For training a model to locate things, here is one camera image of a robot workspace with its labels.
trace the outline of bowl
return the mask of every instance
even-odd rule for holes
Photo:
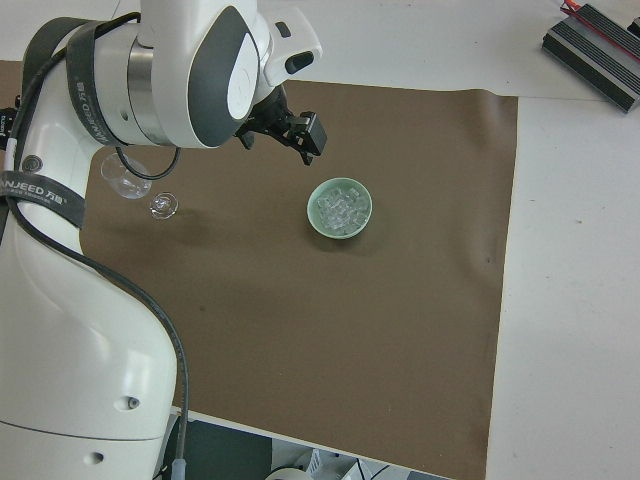
[[[307,218],[321,235],[336,240],[351,238],[369,222],[371,194],[357,180],[332,178],[316,187],[307,202]]]

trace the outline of brown mat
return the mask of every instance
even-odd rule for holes
[[[267,138],[186,151],[151,218],[99,178],[85,252],[174,317],[194,411],[438,475],[484,478],[516,147],[515,98],[288,83],[320,114],[313,166]],[[130,148],[151,171],[166,149]],[[104,158],[101,152],[98,159]],[[367,228],[332,241],[309,194],[348,176]]]

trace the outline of white table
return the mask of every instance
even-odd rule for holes
[[[541,53],[561,1],[278,3],[301,8],[324,45],[302,79],[521,97],[487,479],[636,478],[640,113]],[[640,15],[633,0],[594,5],[623,26]],[[11,2],[0,58],[20,59],[48,18],[130,10],[135,0]]]

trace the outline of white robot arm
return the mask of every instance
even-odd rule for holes
[[[82,256],[94,153],[103,145],[212,148],[233,136],[250,148],[257,132],[308,164],[326,141],[314,113],[288,110],[281,86],[322,53],[299,11],[260,12],[256,0],[142,0],[134,18],[51,22],[25,57],[0,177],[7,480],[151,479],[176,355],[186,380],[184,352],[161,309]]]

